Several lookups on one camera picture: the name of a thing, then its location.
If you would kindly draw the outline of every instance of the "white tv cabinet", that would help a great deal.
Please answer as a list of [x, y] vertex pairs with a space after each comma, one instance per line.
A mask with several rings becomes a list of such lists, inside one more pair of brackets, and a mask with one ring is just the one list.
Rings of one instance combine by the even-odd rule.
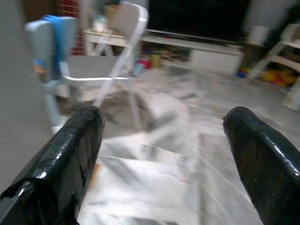
[[[84, 31], [86, 54], [91, 55], [94, 49], [94, 43], [98, 43], [103, 33], [93, 32], [88, 29]], [[190, 49], [189, 59], [186, 63], [176, 63], [164, 60], [163, 65], [213, 70], [220, 73], [235, 74], [237, 73], [240, 63], [243, 59], [243, 53], [236, 48], [213, 45], [201, 42], [186, 41], [174, 38], [156, 37], [145, 35], [142, 37], [144, 42], [153, 42], [164, 45], [181, 46]], [[110, 45], [125, 46], [124, 37], [111, 35]]]

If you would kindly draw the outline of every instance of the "wall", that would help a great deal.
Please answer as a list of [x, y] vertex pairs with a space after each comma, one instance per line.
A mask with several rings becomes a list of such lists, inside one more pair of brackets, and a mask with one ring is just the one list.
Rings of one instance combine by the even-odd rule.
[[86, 0], [56, 0], [56, 6], [60, 16], [70, 16], [78, 19], [78, 32], [76, 36], [76, 47], [72, 50], [73, 55], [84, 55], [83, 44], [83, 20], [81, 4]]
[[57, 15], [55, 0], [22, 0], [26, 22], [39, 20], [44, 15]]
[[52, 136], [19, 0], [0, 0], [0, 193]]
[[252, 26], [275, 28], [285, 17], [286, 10], [297, 0], [252, 0], [246, 19], [244, 31]]

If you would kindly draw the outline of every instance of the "black grip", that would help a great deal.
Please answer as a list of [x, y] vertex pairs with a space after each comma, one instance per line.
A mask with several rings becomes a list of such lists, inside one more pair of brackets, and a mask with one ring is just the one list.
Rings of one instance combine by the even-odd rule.
[[2, 193], [0, 225], [76, 224], [103, 128], [97, 107], [76, 111]]
[[231, 110], [223, 125], [240, 179], [263, 223], [299, 225], [299, 151], [247, 108]]

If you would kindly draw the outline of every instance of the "white shelf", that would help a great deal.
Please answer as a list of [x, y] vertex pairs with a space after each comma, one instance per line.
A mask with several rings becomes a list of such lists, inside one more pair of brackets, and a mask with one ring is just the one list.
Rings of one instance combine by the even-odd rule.
[[169, 66], [169, 67], [178, 67], [178, 68], [183, 68], [183, 69], [194, 69], [194, 70], [201, 70], [201, 71], [208, 71], [208, 72], [218, 72], [221, 74], [231, 74], [232, 72], [228, 72], [228, 71], [224, 71], [223, 69], [209, 69], [206, 67], [195, 67], [195, 66], [191, 66], [189, 65], [189, 63], [178, 63], [178, 62], [172, 62], [169, 60], [162, 60], [161, 61], [161, 65], [163, 66]]
[[[105, 33], [93, 31], [92, 29], [86, 29], [83, 32], [84, 32], [84, 34], [95, 35], [95, 36], [102, 36], [102, 35], [105, 34]], [[123, 36], [120, 36], [120, 35], [111, 34], [110, 37], [111, 38], [118, 38], [118, 39], [124, 39], [125, 40], [125, 38]]]
[[186, 40], [175, 39], [175, 38], [165, 38], [165, 37], [156, 37], [156, 36], [148, 35], [142, 37], [142, 41], [159, 43], [164, 45], [181, 46], [181, 47], [186, 47], [186, 48], [206, 51], [206, 52], [224, 53], [229, 55], [241, 55], [241, 52], [239, 50], [232, 47], [186, 41]]

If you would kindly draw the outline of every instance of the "chair backrest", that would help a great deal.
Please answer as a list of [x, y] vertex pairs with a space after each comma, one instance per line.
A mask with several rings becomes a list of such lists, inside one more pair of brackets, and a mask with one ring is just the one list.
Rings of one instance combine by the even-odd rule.
[[149, 0], [127, 0], [129, 3], [143, 6], [144, 8], [149, 8]]
[[[76, 32], [78, 29], [77, 19], [69, 16], [62, 16], [64, 26], [64, 56], [70, 54], [72, 48], [76, 44]], [[55, 52], [55, 33], [51, 22], [37, 20], [29, 22], [25, 25], [25, 30], [29, 38], [32, 57], [45, 61], [46, 65], [46, 81], [49, 82], [57, 78], [54, 67]]]
[[55, 40], [52, 24], [37, 20], [27, 23], [25, 30], [29, 39], [32, 57], [45, 62], [46, 82], [51, 81], [56, 76], [54, 69]]
[[128, 42], [143, 34], [148, 21], [148, 11], [141, 6], [125, 2], [116, 14], [110, 29], [123, 34]]

